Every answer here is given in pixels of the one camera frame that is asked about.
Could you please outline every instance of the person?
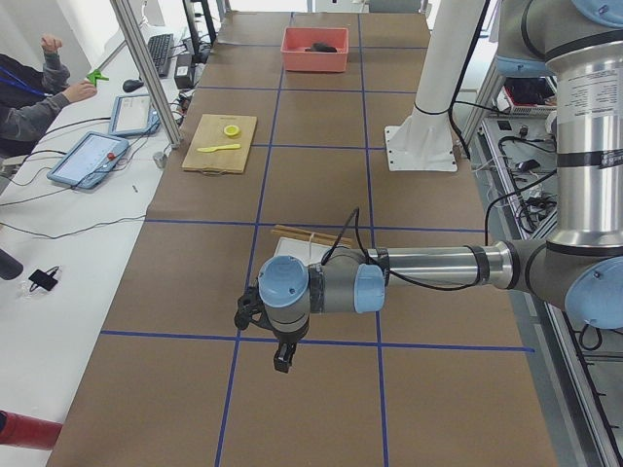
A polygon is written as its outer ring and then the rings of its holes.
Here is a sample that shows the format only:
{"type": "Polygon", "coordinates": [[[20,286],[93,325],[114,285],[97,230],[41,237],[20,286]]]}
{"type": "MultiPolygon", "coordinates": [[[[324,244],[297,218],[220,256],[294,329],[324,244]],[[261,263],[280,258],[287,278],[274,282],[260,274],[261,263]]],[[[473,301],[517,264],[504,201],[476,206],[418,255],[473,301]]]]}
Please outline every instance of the person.
{"type": "Polygon", "coordinates": [[[60,39],[43,35],[43,72],[0,54],[0,158],[30,154],[63,107],[97,93],[86,80],[67,85],[61,47],[60,39]]]}

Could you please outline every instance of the tablet screen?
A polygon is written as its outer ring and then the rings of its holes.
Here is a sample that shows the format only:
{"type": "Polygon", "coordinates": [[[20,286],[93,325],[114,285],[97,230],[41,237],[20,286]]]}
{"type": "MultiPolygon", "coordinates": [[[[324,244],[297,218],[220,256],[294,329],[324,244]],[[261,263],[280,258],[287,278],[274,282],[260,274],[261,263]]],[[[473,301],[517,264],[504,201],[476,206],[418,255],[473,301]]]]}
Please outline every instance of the tablet screen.
{"type": "Polygon", "coordinates": [[[73,180],[74,183],[81,182],[105,163],[108,153],[114,152],[118,144],[117,139],[95,134],[89,136],[72,152],[71,157],[55,170],[55,176],[73,180]]]}
{"type": "Polygon", "coordinates": [[[122,97],[119,102],[119,112],[114,130],[121,132],[147,128],[150,104],[149,95],[122,97]]]}

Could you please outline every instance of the blue joint cap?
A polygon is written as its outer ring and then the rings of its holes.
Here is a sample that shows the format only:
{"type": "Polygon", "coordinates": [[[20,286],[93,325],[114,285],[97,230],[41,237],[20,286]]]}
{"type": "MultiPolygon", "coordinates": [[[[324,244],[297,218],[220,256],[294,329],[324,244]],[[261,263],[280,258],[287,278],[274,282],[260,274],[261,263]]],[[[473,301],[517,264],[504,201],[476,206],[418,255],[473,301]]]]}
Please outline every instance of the blue joint cap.
{"type": "Polygon", "coordinates": [[[308,290],[310,275],[292,256],[270,258],[260,269],[258,283],[262,301],[273,308],[283,308],[298,301],[308,290]]]}
{"type": "Polygon", "coordinates": [[[623,28],[623,3],[620,0],[571,0],[575,8],[597,24],[623,28]]]}
{"type": "Polygon", "coordinates": [[[554,75],[544,61],[538,60],[523,60],[498,55],[495,57],[495,66],[500,75],[508,78],[540,78],[554,75]]]}
{"type": "Polygon", "coordinates": [[[568,289],[565,311],[596,328],[623,327],[623,257],[591,266],[568,289]]]}
{"type": "Polygon", "coordinates": [[[380,311],[385,303],[385,278],[376,265],[359,265],[354,279],[354,309],[357,313],[380,311]]]}

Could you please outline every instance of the wooden cutting board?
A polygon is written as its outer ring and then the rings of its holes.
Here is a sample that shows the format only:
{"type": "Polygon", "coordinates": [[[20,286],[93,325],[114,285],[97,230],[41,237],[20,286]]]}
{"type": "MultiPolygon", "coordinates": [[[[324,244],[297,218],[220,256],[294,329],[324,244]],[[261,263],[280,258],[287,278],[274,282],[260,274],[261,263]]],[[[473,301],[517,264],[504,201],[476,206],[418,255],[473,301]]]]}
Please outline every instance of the wooden cutting board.
{"type": "Polygon", "coordinates": [[[257,117],[203,114],[186,158],[182,162],[182,168],[189,171],[243,173],[256,126],[257,117]],[[223,132],[227,125],[239,126],[240,133],[235,137],[227,136],[223,132]],[[240,149],[220,150],[213,153],[197,151],[198,148],[235,143],[240,145],[240,149]]]}

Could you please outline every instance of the white pillar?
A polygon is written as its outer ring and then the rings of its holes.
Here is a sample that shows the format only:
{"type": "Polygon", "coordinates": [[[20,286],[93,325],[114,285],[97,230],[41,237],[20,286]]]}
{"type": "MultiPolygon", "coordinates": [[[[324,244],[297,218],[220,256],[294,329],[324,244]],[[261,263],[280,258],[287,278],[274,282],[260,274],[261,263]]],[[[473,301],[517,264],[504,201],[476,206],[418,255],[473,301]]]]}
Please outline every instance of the white pillar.
{"type": "MultiPolygon", "coordinates": [[[[432,31],[416,96],[418,107],[450,107],[486,0],[444,0],[432,31]]],[[[414,106],[402,126],[385,128],[389,170],[456,171],[448,114],[426,115],[414,106]]]]}

